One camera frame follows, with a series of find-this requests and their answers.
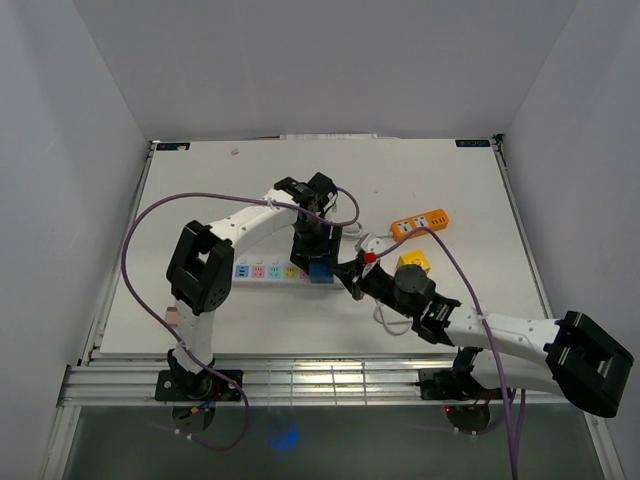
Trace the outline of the blue cube socket adapter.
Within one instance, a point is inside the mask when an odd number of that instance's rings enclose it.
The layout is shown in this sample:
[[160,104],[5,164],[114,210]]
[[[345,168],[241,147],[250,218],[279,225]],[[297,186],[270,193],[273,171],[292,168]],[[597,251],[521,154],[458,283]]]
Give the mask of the blue cube socket adapter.
[[326,260],[312,259],[308,264],[307,275],[312,284],[333,284],[334,275]]

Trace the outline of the yellow cube socket adapter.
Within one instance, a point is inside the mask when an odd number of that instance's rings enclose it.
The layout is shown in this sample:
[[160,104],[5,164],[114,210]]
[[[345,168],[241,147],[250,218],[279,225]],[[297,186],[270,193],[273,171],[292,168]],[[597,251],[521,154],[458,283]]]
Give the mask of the yellow cube socket adapter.
[[413,250],[398,257],[396,269],[408,265],[419,266],[425,273],[431,270],[431,265],[422,250]]

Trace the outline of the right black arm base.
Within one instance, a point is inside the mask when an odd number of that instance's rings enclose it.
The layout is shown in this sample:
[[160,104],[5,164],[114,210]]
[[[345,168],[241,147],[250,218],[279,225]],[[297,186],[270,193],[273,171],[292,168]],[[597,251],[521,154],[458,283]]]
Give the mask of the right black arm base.
[[500,388],[483,387],[469,373],[453,369],[420,369],[415,385],[423,400],[502,399]]

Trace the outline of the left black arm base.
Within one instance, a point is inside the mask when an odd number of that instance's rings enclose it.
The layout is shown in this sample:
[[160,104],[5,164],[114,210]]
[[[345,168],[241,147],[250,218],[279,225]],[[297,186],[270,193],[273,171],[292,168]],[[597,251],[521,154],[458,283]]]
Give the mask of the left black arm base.
[[229,401],[241,399],[238,389],[228,380],[210,372],[202,371],[194,376],[195,383],[187,385],[187,381],[180,379],[171,370],[162,370],[157,377],[154,400],[159,402],[195,402]]

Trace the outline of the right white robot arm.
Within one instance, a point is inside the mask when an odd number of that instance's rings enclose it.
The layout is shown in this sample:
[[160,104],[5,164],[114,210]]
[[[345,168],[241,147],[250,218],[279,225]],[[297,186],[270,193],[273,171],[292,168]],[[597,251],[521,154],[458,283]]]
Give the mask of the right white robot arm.
[[410,319],[422,340],[456,348],[451,367],[420,375],[425,399],[466,401],[506,387],[562,396],[603,418],[618,413],[634,358],[586,314],[481,317],[437,293],[416,265],[390,275],[378,264],[352,260],[334,266],[333,273],[354,299],[369,296]]

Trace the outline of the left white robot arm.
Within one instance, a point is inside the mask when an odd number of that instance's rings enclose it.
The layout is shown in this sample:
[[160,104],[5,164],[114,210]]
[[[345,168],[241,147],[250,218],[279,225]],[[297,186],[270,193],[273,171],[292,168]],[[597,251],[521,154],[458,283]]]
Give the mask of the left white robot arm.
[[183,229],[167,269],[179,318],[181,339],[169,355],[179,371],[178,388],[190,399],[205,397],[212,376],[212,329],[215,311],[229,296],[235,261],[271,234],[294,229],[290,261],[313,283],[331,283],[342,228],[326,219],[338,188],[322,173],[307,182],[286,177],[265,196],[224,219],[196,220]]

